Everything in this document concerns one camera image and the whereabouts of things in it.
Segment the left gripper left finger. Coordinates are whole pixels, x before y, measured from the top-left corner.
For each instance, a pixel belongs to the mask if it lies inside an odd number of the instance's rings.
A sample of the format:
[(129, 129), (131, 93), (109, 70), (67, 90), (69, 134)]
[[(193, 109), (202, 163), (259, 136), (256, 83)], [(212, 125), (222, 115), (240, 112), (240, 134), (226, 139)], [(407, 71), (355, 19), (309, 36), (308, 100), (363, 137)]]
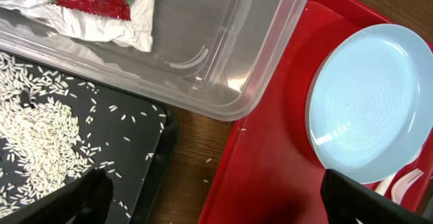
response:
[(85, 176), (3, 218), (1, 224), (106, 222), (114, 184), (103, 169)]

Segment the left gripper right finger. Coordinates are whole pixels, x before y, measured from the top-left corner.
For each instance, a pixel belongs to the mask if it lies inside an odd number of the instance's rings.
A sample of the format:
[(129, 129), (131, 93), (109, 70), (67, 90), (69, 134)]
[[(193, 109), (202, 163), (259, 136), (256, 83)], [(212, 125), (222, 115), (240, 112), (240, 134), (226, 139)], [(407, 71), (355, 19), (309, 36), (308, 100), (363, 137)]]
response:
[(329, 224), (432, 224), (334, 169), (325, 171), (321, 199)]

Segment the food scraps and rice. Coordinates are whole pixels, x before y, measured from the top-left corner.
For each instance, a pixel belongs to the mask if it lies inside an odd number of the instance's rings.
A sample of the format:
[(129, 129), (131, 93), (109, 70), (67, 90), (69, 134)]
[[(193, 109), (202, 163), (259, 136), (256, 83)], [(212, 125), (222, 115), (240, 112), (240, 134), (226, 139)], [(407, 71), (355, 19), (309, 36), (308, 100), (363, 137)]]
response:
[(157, 104), (2, 53), (1, 216), (103, 169), (108, 222), (128, 223), (165, 126)]

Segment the white napkin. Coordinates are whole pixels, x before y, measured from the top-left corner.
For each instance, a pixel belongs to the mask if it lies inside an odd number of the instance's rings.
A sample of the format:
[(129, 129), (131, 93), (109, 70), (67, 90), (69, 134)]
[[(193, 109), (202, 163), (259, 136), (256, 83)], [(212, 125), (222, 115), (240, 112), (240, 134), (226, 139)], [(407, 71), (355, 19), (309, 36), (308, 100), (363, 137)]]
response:
[(50, 3), (51, 0), (1, 0), (1, 7), (20, 11), (27, 18), (46, 20), (61, 35), (84, 41), (110, 42), (121, 47), (152, 50), (155, 0), (131, 0), (131, 19), (89, 14)]

